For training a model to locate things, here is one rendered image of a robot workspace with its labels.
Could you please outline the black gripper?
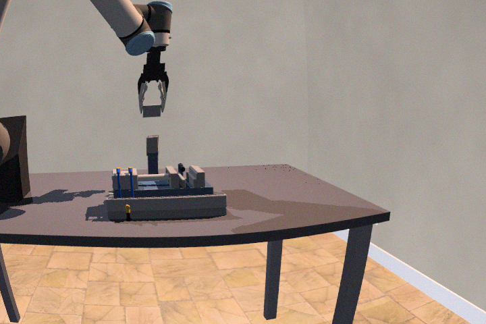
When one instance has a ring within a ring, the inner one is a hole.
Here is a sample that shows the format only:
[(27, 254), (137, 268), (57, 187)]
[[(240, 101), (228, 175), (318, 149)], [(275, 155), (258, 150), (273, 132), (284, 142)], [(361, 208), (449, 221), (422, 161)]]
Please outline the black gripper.
[[(161, 82), (159, 82), (158, 89), (161, 92), (160, 99), (161, 99), (162, 113), (163, 113), (163, 110), (165, 108), (165, 102), (166, 102), (166, 97), (167, 97), (167, 89), (168, 89), (168, 85), (169, 85), (169, 78), (167, 76), (167, 72), (165, 72), (165, 63), (160, 63), (161, 51), (166, 51), (166, 46), (151, 47), (147, 51), (147, 53), (150, 53), (149, 64), (144, 64), (143, 74), (141, 74), (141, 76), (138, 80), (138, 100), (139, 100), (140, 113), (142, 113), (142, 110), (143, 110), (144, 94), (145, 94), (145, 92), (147, 91), (147, 88), (148, 88), (146, 83), (147, 82), (149, 83), (151, 80), (156, 80), (157, 82), (158, 82), (158, 80), (161, 80)], [(155, 52), (156, 55), (153, 52)], [(154, 57), (155, 57), (155, 60), (154, 60)], [(164, 76), (165, 76), (165, 78), (164, 78)], [(142, 100), (140, 100), (141, 97), (142, 97)]]

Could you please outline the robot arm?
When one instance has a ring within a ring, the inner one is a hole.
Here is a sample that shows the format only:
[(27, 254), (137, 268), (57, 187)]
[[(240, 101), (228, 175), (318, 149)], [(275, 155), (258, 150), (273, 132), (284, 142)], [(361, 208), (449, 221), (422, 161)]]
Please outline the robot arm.
[[(172, 5), (152, 1), (147, 5), (132, 4), (130, 0), (90, 0), (115, 31), (129, 55), (137, 56), (152, 46), (168, 46), (171, 39)], [(11, 0), (0, 0), (0, 31)], [(7, 155), (10, 138), (0, 124), (0, 163)]]

